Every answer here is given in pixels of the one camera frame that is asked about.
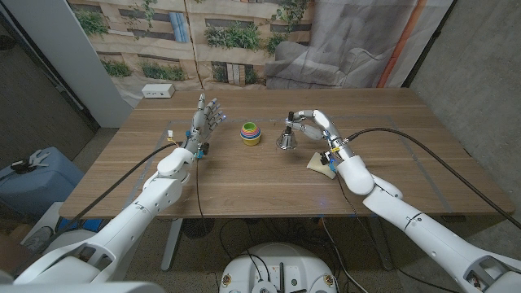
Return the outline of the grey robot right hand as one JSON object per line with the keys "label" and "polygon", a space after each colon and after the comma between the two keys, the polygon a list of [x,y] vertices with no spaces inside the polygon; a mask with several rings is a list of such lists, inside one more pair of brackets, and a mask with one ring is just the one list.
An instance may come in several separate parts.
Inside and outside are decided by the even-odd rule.
{"label": "grey robot right hand", "polygon": [[285,125],[299,130],[313,140],[326,141],[330,150],[342,160],[355,155],[335,124],[318,109],[290,112],[285,120]]}

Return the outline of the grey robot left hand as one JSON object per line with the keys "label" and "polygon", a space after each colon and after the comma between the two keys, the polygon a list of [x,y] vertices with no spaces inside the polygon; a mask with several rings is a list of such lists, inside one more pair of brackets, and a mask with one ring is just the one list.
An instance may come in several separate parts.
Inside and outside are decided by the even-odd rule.
{"label": "grey robot left hand", "polygon": [[209,139],[212,131],[226,119],[226,115],[223,114],[220,106],[221,104],[217,101],[217,98],[207,103],[205,94],[199,96],[197,110],[193,116],[189,134],[183,144],[185,149],[195,154]]}

